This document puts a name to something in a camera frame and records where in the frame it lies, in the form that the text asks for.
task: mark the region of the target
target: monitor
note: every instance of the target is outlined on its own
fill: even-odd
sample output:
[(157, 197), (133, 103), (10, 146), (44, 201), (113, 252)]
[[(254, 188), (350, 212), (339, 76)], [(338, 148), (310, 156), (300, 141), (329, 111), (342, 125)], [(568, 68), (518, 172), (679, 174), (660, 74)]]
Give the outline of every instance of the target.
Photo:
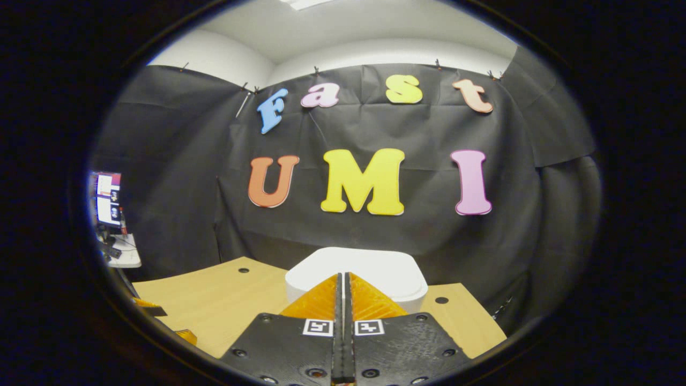
[(94, 201), (91, 208), (97, 224), (121, 229), (123, 216), (119, 202), (121, 173), (93, 172), (91, 183)]

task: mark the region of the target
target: clip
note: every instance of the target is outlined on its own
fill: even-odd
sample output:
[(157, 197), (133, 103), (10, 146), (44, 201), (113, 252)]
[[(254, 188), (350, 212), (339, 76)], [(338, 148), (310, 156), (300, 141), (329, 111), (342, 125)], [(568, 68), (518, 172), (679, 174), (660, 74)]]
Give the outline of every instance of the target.
[(490, 76), (490, 79), (491, 79), (491, 80), (497, 80), (497, 81), (500, 81), (500, 78), (502, 78), (502, 77), (503, 77), (503, 72), (502, 72), (502, 71), (500, 71), (500, 78), (496, 78), (496, 77), (495, 77), (495, 76), (493, 75), (493, 71), (491, 71), (491, 70), (488, 70), (488, 76)]

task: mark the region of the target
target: table surface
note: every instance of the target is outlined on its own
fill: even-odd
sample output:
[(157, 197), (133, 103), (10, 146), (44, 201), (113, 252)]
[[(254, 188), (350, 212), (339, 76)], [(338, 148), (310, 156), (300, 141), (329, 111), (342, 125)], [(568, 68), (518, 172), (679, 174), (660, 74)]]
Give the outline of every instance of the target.
[(132, 234), (113, 235), (115, 237), (115, 244), (112, 246), (121, 251), (118, 258), (112, 258), (107, 265), (112, 268), (138, 268), (141, 266), (141, 256), (138, 255), (136, 248), (136, 241)]
[[(198, 348), (220, 358), (257, 314), (279, 314), (288, 306), (286, 272), (250, 258), (238, 258), (133, 286), (141, 299), (164, 308), (167, 316), (158, 320), (172, 330), (190, 329), (198, 337)], [(439, 304), (437, 297), (445, 297), (448, 302)], [(470, 358), (506, 338), (459, 283), (429, 286), (421, 311), (433, 315)]]

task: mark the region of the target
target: black fabric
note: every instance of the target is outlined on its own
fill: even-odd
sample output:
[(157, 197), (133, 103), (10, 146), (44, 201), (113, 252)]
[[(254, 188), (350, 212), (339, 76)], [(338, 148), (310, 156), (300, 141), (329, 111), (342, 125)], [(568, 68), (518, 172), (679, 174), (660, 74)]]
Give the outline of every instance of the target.
[(93, 168), (121, 172), (121, 206), (142, 266), (132, 281), (220, 262), (213, 215), (228, 124), (247, 92), (178, 68), (141, 70), (113, 107)]
[(595, 143), (580, 106), (541, 58), (518, 47), (501, 79), (528, 124), (537, 167), (589, 155)]
[[(519, 50), (502, 81), (461, 69), (369, 65), (288, 80), (247, 99), (217, 78), (144, 69), (96, 151), (99, 168), (123, 173), (131, 201), (123, 195), (122, 203), (143, 260), (139, 277), (240, 256), (290, 269), (322, 247), (384, 249), (412, 255), (430, 285), (463, 283), (490, 313), (499, 310), (496, 320), (508, 334), (549, 312), (584, 266), (600, 178), (582, 113), (555, 75), (530, 59)], [(385, 81), (393, 74), (419, 79), (423, 99), (390, 103)], [(465, 104), (452, 86), (461, 79), (484, 88), (492, 113)], [(308, 88), (324, 82), (340, 85), (338, 104), (303, 108)], [(288, 90), (282, 121), (262, 135), (257, 107), (281, 88)], [(364, 171), (382, 148), (405, 153), (405, 212), (376, 216), (366, 205), (359, 213), (349, 206), (322, 211), (324, 153), (350, 150)], [(455, 211), (460, 174), (450, 154), (466, 149), (486, 155), (493, 210), (483, 216)], [(248, 198), (250, 162), (273, 158), (265, 180), (273, 192), (276, 160), (284, 155), (300, 157), (288, 198), (278, 207), (256, 206)]]
[[(231, 125), (220, 175), (217, 237), (223, 259), (250, 256), (290, 269), (322, 247), (403, 251), (415, 257), (429, 284), (461, 282), (491, 312), (510, 300), (497, 318), (506, 332), (524, 314), (549, 310), (583, 265), (581, 246), (591, 239), (598, 215), (587, 195), (599, 197), (600, 191), (597, 174), (576, 166), (593, 165), (590, 158), (580, 161), (593, 152), (583, 116), (568, 95), (560, 97), (563, 89), (550, 87), (559, 84), (555, 78), (532, 83), (527, 71), (538, 70), (517, 65), (508, 69), (505, 83), (422, 65), (359, 66), (289, 80), (251, 96)], [(385, 80), (396, 73), (419, 79), (420, 103), (389, 103)], [(552, 77), (549, 71), (544, 75)], [(460, 79), (484, 87), (484, 100), (494, 106), (491, 114), (464, 103), (452, 86)], [(301, 107), (308, 88), (323, 82), (341, 86), (339, 103)], [(534, 89), (531, 100), (516, 100), (514, 95), (528, 87)], [(262, 135), (257, 106), (281, 88), (289, 92), (283, 120)], [(556, 126), (555, 120), (564, 122)], [(322, 157), (339, 148), (350, 150), (362, 170), (377, 150), (402, 150), (399, 191), (405, 213), (322, 211), (328, 183)], [(455, 212), (460, 182), (450, 154), (461, 149), (486, 154), (486, 196), (493, 210), (485, 216)], [(300, 157), (288, 199), (275, 208), (257, 207), (247, 195), (250, 161), (283, 155)], [(538, 168), (544, 164), (552, 169)], [(278, 175), (274, 164), (266, 192), (275, 190)], [(554, 274), (548, 276), (546, 269)], [(531, 294), (532, 283), (540, 293)]]

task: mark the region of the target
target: letter u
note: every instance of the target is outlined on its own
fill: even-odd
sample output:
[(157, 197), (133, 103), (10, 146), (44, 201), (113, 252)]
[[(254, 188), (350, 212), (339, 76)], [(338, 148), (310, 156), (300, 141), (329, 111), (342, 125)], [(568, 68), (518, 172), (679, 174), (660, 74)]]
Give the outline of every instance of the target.
[(278, 207), (286, 201), (291, 188), (293, 167), (300, 162), (300, 158), (295, 155), (285, 155), (279, 158), (277, 162), (281, 165), (279, 185), (276, 187), (276, 191), (271, 194), (264, 191), (264, 180), (267, 177), (267, 168), (274, 163), (274, 160), (269, 157), (259, 157), (250, 162), (252, 172), (248, 183), (248, 197), (252, 203), (259, 207)]

